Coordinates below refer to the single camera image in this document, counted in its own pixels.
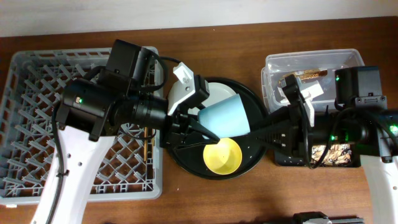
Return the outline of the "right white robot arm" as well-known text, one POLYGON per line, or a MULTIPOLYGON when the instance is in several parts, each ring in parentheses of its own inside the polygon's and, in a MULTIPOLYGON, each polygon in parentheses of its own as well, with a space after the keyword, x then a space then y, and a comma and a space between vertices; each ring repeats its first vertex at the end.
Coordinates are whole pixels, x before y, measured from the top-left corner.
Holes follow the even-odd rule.
POLYGON ((397 223, 397 111, 348 107, 316 115, 311 126, 302 108, 285 106, 238 138, 301 158, 310 169, 322 164, 332 145, 351 145, 369 185, 374 222, 397 223))

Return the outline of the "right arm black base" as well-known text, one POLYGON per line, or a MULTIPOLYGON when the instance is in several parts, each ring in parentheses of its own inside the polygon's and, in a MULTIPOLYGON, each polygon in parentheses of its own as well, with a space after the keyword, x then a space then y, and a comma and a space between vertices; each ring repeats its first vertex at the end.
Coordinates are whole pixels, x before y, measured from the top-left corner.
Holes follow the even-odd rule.
POLYGON ((294 224, 364 224, 363 218, 330 218, 322 212, 302 212, 293 215, 294 224))

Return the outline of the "white napkin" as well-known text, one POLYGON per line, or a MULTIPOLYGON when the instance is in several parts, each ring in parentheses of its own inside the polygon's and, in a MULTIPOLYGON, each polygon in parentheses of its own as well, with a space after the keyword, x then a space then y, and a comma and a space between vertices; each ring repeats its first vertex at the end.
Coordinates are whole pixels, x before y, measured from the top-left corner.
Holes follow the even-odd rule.
POLYGON ((275 99, 278 103, 287 104, 287 105, 289 104, 289 100, 285 96, 283 89, 279 86, 275 91, 275 99))

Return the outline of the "food scraps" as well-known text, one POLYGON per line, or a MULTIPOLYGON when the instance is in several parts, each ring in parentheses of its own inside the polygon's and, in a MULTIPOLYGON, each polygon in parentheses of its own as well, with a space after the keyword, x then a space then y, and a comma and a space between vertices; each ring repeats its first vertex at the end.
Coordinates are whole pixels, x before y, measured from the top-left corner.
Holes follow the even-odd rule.
MULTIPOLYGON (((315 165, 321 158, 325 145, 317 145, 312 147, 312 164, 315 165)), ((350 144, 334 144, 327 152, 321 166, 343 166, 351 162, 351 145, 350 144)))

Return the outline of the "yellow bowl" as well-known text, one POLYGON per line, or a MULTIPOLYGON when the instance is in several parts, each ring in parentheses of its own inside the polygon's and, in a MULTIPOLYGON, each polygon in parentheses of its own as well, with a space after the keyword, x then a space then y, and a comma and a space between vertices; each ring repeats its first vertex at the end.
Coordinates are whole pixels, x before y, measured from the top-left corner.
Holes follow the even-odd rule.
POLYGON ((206 167, 218 175, 237 171, 243 160, 243 153, 236 141, 222 138, 217 144, 204 147, 203 160, 206 167))

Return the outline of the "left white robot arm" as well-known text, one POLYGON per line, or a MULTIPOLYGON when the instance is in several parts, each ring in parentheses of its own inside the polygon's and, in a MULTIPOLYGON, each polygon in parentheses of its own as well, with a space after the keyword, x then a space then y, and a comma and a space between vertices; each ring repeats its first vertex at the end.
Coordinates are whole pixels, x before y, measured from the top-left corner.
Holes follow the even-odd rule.
POLYGON ((123 124, 154 129, 168 150, 218 142, 188 109, 210 95, 200 76, 176 82, 167 99, 140 80, 77 79, 53 114, 55 154, 33 223, 81 223, 96 173, 123 124))

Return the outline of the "gold foil wrapper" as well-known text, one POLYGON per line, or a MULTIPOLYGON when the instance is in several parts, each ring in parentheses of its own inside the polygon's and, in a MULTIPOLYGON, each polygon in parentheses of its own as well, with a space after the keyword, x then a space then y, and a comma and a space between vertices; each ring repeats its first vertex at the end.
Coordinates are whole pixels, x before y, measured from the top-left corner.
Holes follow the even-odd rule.
POLYGON ((327 70, 312 69, 312 70, 299 70, 283 75, 278 81, 278 87, 282 86, 282 80, 289 75, 294 75, 300 80, 311 80, 314 78, 320 78, 327 76, 327 70))

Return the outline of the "light blue cup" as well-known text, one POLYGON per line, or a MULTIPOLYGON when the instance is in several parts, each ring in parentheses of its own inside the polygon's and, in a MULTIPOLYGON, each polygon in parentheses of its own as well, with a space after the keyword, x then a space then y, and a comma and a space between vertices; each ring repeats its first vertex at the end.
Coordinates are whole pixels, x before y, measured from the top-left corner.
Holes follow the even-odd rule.
POLYGON ((200 110, 198 122, 219 138, 243 136, 251 131, 239 94, 200 110))

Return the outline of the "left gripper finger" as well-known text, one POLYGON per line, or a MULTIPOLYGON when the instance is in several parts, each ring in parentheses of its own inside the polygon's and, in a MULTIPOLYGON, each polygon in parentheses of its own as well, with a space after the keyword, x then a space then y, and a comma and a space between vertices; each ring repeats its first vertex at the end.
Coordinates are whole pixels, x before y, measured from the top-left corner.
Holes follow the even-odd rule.
POLYGON ((204 148, 206 145, 211 145, 211 144, 216 144, 216 143, 218 143, 218 141, 211 140, 211 139, 205 139, 203 141, 194 142, 194 143, 183 142, 182 144, 178 145, 174 149, 174 154, 178 155, 183 151, 189 151, 189 150, 196 149, 199 147, 204 148))
POLYGON ((202 126, 197 120, 189 118, 186 143, 218 143, 220 138, 202 126))

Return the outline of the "grey round plate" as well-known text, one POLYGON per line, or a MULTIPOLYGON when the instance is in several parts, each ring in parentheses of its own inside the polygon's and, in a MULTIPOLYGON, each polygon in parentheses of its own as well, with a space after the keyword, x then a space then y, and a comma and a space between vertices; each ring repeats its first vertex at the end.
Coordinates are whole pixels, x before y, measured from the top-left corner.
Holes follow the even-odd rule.
MULTIPOLYGON (((217 82, 210 82, 207 87, 210 89, 210 96, 202 102, 204 107, 209 107, 236 94, 232 88, 217 82)), ((193 85, 183 85, 180 82, 174 83, 167 97, 169 101, 167 114, 171 116, 177 110, 177 106, 187 103, 188 97, 193 96, 193 94, 193 85)))

